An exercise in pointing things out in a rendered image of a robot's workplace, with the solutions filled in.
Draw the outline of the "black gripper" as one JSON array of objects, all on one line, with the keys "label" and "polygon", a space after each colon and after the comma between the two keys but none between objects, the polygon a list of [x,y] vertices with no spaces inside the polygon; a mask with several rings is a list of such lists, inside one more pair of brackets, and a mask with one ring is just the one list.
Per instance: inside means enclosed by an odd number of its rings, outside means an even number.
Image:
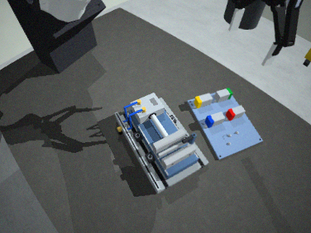
[{"label": "black gripper", "polygon": [[[246,6],[256,0],[232,0],[235,3],[235,11],[232,16],[232,21],[229,26],[229,31],[237,31],[242,20]],[[275,57],[280,53],[282,47],[292,46],[295,43],[299,9],[303,0],[261,0],[266,5],[270,6],[273,12],[275,42],[273,42],[270,50],[262,62],[262,66],[272,64]],[[286,9],[286,4],[287,9]],[[279,7],[277,7],[280,5]],[[286,15],[285,15],[286,10]]]}]

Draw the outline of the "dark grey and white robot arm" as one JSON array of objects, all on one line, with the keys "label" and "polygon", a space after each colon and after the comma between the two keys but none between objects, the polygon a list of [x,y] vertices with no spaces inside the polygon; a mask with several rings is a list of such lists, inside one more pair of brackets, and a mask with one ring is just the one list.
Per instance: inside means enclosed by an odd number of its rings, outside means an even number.
[{"label": "dark grey and white robot arm", "polygon": [[39,0],[41,10],[58,20],[71,22],[81,18],[91,0]]}]

